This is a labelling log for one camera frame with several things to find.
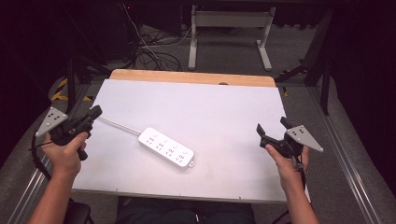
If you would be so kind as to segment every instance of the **power strip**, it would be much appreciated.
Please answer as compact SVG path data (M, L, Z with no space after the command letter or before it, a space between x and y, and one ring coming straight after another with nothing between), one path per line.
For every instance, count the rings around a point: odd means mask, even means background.
M138 140L142 147L150 149L180 169L184 170L194 165L194 152L191 149L153 128L143 131Z

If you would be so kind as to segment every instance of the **wire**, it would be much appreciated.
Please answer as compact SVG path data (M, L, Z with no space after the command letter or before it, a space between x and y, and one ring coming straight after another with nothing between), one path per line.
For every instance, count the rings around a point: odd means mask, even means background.
M146 41L143 39L143 37L139 34L139 31L137 30L137 27L136 27L136 25L134 25L134 22L131 20L131 17L129 16L129 14L128 14L128 10L126 9L126 6L124 5L124 4L122 4L122 6L123 6L123 8L124 8L124 10L125 10L125 13L126 13L126 15L128 16L128 19L129 19L129 21L132 23L132 25L134 26L134 29L136 30L136 34L140 37L140 39L143 41L143 44L145 44L145 46L148 48L148 50L152 53L152 55L154 55L154 57L157 59L157 60L159 60L158 59L158 57L157 57L157 55L155 55L155 53L149 48L149 46L146 44ZM161 65L166 69L166 70L168 70L168 71L172 71L172 70L170 70L170 69L168 69L163 63L162 63L162 61L160 61L161 62Z
M186 37L187 37L187 35L189 34L190 30L191 30L191 27L190 27L190 29L187 31L187 33L181 38L181 40L178 41L176 44L168 43L168 44L163 44L163 45L149 45L149 46L150 46L151 48L153 48L153 47L155 48L155 47L166 47L166 46L175 46L175 45L178 45L178 44L180 44L181 42L183 42L183 41L186 39ZM157 40L156 42L163 42L163 41L168 40L168 39L172 39L172 38L159 39L159 40Z
M180 61L176 57L167 53L155 52L155 54L157 55L157 58L155 58L150 51L138 49L136 59L139 60L139 62L144 65L147 70L162 70L162 64L168 65L168 63L171 63L177 66L177 71L182 71ZM153 63L155 66L153 68L149 68L149 65Z
M280 215L279 217L277 217L272 224L276 224L280 221L280 219L282 219L282 217L284 217L285 215L287 215L289 213L289 210L287 210L286 212L284 212L282 215Z
M117 123L117 122L114 121L114 120L107 119L107 118L104 118L104 117L102 117L102 116L100 116L99 118L100 118L100 119L104 119L105 121L107 121L107 122L109 122L109 123L111 123L111 124L113 124L113 125L115 125L115 126L118 126L118 127L123 128L123 129L129 130L129 131L131 131L131 132L133 132L133 133L136 133L137 135L140 135L140 134L141 134L141 132L139 132L139 131L137 131L137 130L135 130L135 129L129 128L129 127L127 127L127 126L125 126L125 125L122 125L122 124L120 124L120 123Z
M32 152L32 157L33 157L33 162L35 163L35 167L48 179L51 179L50 172L47 170L46 166L43 164L43 162L40 160L40 158L37 155L37 148L40 146L35 145L35 133L37 132L38 128L40 125L35 127L35 131L33 132L33 137L32 137L32 145L31 145L31 152Z
M300 155L301 160L299 160L298 156L294 155L294 159L297 162L298 172L301 174L301 180L303 182L303 188L305 190L305 172L304 172L304 164L303 164L303 155Z
M188 32L186 33L186 36L184 37L184 39L187 38L187 35L188 35L189 31L190 31L190 28L182 30L182 32L185 32L185 31L188 31ZM144 38L146 37L148 39L146 41L146 44L148 44L149 46L151 44L154 44L154 43L157 43L157 42L163 42L165 40L174 39L173 41L167 43L167 45L171 45L171 44L175 44L178 40L181 39L180 36L175 37L174 35L171 35L169 33L161 31L161 30L154 30L154 31L150 31L150 32L147 32L147 33L143 33L141 36L144 37Z
M53 142L48 142L48 143L43 143L43 144L37 145L37 146L35 146L35 149L38 149L39 147L42 147L44 145L48 145L48 144L51 144L51 143L53 143Z

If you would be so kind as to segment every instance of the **white tabletop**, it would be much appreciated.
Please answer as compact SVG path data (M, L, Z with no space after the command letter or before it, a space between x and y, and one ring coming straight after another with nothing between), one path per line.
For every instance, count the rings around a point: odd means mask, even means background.
M275 162L259 147L260 123L283 138L278 88L106 80L103 117L152 127L194 151L186 171L141 147L132 132L97 119L74 191L231 202L285 202Z

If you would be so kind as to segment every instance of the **chair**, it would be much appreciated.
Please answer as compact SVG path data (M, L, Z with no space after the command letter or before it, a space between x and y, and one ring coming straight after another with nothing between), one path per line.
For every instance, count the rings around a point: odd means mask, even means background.
M64 224L93 224L90 219L91 208L85 203L70 202L67 205Z

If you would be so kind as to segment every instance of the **metal frame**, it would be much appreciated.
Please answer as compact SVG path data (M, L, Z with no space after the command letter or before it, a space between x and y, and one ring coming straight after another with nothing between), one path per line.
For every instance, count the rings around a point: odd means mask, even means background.
M272 71L272 65L265 50L268 34L275 16L275 7L269 12L224 12L224 11L197 11L192 6L191 11L191 44L189 69L194 70L197 54L196 27L264 27L261 40L257 40L257 48L262 56L262 63L266 71Z
M47 169L50 169L51 163L47 157L44 157L41 161ZM38 191L40 190L44 179L44 175L38 169L35 169L32 177L30 178L29 184L27 185L25 191L20 198L20 201L12 212L11 217L8 219L7 224L23 222L23 219L25 218L26 213L29 211L29 208L32 205L32 202L35 199Z
M359 207L361 208L361 213L363 214L366 223L383 223L376 213L373 204L371 203L370 197L364 187L364 184L361 180L361 176L358 173L355 165L352 160L347 155L344 150L343 144L341 143L340 138L337 135L336 130L330 120L329 116L325 115L322 110L322 104L319 100L319 96L315 88L308 87L308 93L311 96L311 99L314 101L319 114L321 115L323 122L327 128L330 138L332 139L332 147L334 148L334 154L337 160L340 162L340 166L344 171L346 176L346 180L352 189L352 192L358 202Z

